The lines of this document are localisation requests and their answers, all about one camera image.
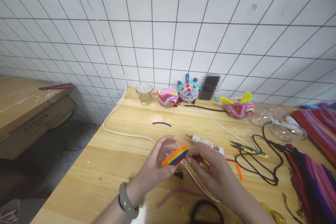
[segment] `glue gun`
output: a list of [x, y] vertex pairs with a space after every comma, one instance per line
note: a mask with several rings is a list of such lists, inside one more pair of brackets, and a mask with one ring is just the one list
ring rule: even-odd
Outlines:
[[286, 121], [280, 120], [280, 119], [271, 119], [272, 124], [275, 126], [283, 127], [286, 129], [289, 129], [292, 133], [297, 135], [303, 135], [302, 130], [300, 130], [300, 127], [298, 123], [293, 119], [291, 116], [285, 117]]

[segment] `hand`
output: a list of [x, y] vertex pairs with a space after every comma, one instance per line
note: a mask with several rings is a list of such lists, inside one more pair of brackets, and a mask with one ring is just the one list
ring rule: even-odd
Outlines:
[[143, 195], [153, 190], [158, 183], [175, 173], [176, 166], [169, 165], [161, 167], [161, 164], [158, 163], [159, 156], [161, 155], [161, 147], [164, 142], [172, 141], [173, 138], [174, 136], [168, 135], [161, 137], [156, 142], [142, 168], [130, 182], [130, 184], [137, 184], [137, 189], [140, 190]]
[[[202, 142], [196, 143], [185, 159], [206, 188], [225, 205], [242, 187], [224, 156]], [[203, 160], [210, 164], [209, 171], [199, 164]]]

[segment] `wrist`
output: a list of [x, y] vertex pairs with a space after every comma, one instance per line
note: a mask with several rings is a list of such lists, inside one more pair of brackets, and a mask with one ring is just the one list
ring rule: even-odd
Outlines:
[[134, 208], [139, 205], [145, 194], [146, 192], [144, 192], [141, 182], [138, 181], [137, 177], [132, 179], [126, 186], [126, 195]]

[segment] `jar lid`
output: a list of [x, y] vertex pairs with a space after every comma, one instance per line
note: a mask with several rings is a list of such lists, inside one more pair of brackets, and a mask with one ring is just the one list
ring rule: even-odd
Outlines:
[[138, 93], [149, 93], [153, 91], [153, 87], [151, 84], [142, 83], [135, 89]]

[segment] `wooden table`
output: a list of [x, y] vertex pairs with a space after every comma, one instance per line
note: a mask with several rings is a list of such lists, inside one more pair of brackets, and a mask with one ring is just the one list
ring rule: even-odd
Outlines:
[[[165, 108], [158, 103], [156, 97], [153, 97], [154, 101], [149, 106], [142, 106], [134, 88], [127, 90], [125, 98], [119, 110], [107, 120], [107, 129], [127, 134], [144, 135], [154, 140], [164, 135], [174, 135], [175, 139], [188, 145], [189, 148], [193, 144], [185, 134], [194, 134], [212, 141], [216, 146], [223, 147], [228, 154], [236, 155], [238, 153], [237, 149], [230, 146], [230, 140], [237, 142], [239, 140], [195, 108], [184, 107], [184, 105], [177, 108]], [[197, 100], [196, 104], [217, 109], [222, 107], [221, 103], [215, 101]], [[225, 112], [205, 112], [248, 142], [251, 142], [250, 136], [252, 134], [261, 134], [261, 128], [253, 126], [247, 119], [234, 119]], [[172, 127], [152, 125], [157, 121], [169, 123]], [[281, 143], [272, 137], [269, 139]], [[262, 160], [263, 164], [268, 168], [275, 167], [279, 163], [279, 158], [265, 142], [259, 142], [263, 151], [270, 156], [268, 160]], [[295, 143], [294, 146], [299, 151], [310, 155], [316, 163], [322, 163], [328, 169], [334, 170], [323, 154], [309, 140]], [[120, 183], [129, 181], [138, 172], [152, 147], [153, 143], [148, 139], [116, 135], [100, 127], [32, 223], [91, 223], [118, 194]], [[266, 202], [272, 209], [280, 212], [287, 223], [296, 223], [287, 212], [281, 194], [283, 192], [287, 195], [288, 205], [295, 212], [298, 208], [298, 199], [290, 182], [289, 164], [285, 156], [281, 155], [285, 163], [277, 172], [280, 180], [277, 187], [267, 184], [259, 176], [244, 170], [242, 172], [245, 180], [241, 183], [258, 201]], [[230, 166], [239, 177], [236, 165], [230, 163]], [[187, 172], [184, 173], [182, 181], [172, 176], [145, 196], [139, 216], [134, 223], [190, 222], [193, 206], [198, 200], [207, 199], [206, 196], [181, 192], [170, 198], [161, 209], [157, 209], [158, 203], [172, 189], [179, 186], [198, 189]], [[225, 223], [240, 222], [228, 208], [221, 204], [217, 205], [224, 215]], [[209, 216], [204, 214], [206, 210], [213, 211], [204, 207], [204, 210], [201, 210], [198, 215], [199, 219], [218, 220], [214, 211], [212, 219], [205, 219], [205, 216]]]

